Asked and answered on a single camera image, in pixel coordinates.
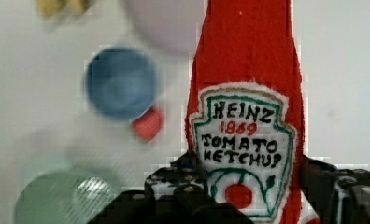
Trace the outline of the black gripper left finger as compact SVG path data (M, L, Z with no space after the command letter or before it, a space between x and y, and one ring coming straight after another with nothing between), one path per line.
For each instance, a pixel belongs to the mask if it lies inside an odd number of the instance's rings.
M206 175L193 153L146 178L142 190L121 193L89 224L252 224L229 203L207 192Z

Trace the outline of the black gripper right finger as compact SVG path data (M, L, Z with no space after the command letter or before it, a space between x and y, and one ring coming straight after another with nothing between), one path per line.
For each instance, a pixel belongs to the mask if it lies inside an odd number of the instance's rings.
M370 224L370 171L303 156L300 183L320 224Z

